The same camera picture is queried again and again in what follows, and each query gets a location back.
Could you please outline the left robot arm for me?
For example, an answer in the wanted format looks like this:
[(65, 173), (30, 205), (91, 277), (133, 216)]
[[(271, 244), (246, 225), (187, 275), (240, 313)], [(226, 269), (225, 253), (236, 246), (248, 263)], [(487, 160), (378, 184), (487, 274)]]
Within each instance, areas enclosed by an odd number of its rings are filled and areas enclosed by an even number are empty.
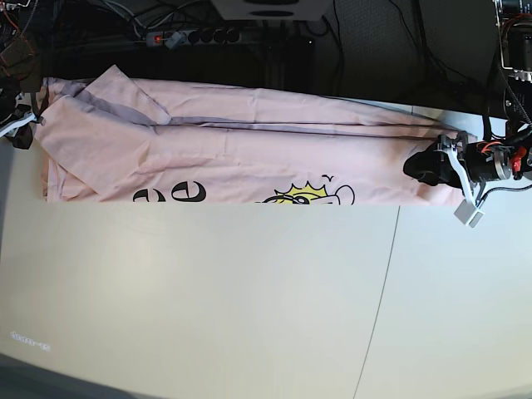
[[(403, 171), (431, 186), (449, 185), (480, 207), (490, 194), (489, 182), (520, 180), (531, 173), (531, 3), (496, 1), (497, 42), (485, 83), (483, 133), (474, 142), (464, 132), (439, 135), (426, 150), (412, 155)], [(489, 97), (497, 81), (505, 91), (505, 131), (495, 134)]]

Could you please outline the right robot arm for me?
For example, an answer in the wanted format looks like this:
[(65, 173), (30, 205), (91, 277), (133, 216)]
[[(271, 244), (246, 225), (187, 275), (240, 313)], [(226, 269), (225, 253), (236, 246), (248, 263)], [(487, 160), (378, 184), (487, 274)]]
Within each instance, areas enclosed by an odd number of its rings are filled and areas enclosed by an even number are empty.
[(1, 137), (19, 150), (31, 147), (32, 126), (40, 122), (41, 54), (30, 33), (38, 5), (1, 2)]

